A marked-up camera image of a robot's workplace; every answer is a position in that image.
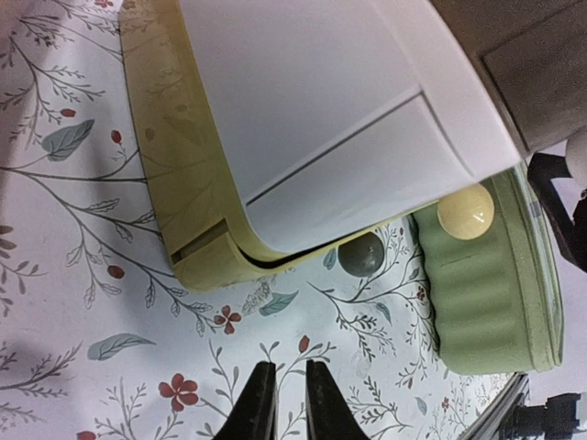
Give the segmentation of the green hard-shell suitcase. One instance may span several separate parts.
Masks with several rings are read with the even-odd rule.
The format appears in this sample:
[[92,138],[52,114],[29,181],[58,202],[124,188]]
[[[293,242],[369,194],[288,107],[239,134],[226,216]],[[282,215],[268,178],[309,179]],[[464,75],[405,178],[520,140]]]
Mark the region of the green hard-shell suitcase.
[[560,365],[563,307],[546,217],[520,163],[483,187],[489,230],[450,236],[430,205],[414,213],[430,281],[439,356],[460,375],[548,371]]

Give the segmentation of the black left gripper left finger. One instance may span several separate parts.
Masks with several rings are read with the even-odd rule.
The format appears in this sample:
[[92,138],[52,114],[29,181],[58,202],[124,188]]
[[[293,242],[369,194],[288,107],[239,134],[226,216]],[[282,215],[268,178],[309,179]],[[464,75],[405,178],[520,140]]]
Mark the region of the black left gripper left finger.
[[220,429],[221,439],[271,440],[276,438],[276,367],[261,361]]

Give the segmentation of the drawer cabinet with dark top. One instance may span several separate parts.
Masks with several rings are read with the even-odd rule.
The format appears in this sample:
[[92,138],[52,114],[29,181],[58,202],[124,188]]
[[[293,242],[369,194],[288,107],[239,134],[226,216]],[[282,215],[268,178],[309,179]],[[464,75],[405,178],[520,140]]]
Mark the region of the drawer cabinet with dark top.
[[251,281],[586,126],[583,1],[126,1],[128,99],[173,273]]

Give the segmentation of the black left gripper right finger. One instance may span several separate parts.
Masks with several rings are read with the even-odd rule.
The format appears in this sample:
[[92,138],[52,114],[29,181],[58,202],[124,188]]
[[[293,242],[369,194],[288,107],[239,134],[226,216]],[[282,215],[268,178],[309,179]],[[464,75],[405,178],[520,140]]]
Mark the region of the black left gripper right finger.
[[305,364],[306,433],[314,440],[367,440],[331,375],[327,364]]

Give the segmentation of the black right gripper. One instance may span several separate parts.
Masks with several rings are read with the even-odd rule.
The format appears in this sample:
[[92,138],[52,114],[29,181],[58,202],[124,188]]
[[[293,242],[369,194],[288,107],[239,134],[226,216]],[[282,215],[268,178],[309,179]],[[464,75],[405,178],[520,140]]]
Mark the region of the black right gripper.
[[[528,168],[527,179],[545,211],[561,256],[581,271],[586,271],[586,129],[571,135],[565,156],[536,152]],[[581,199],[572,216],[553,183],[573,179],[581,187]]]

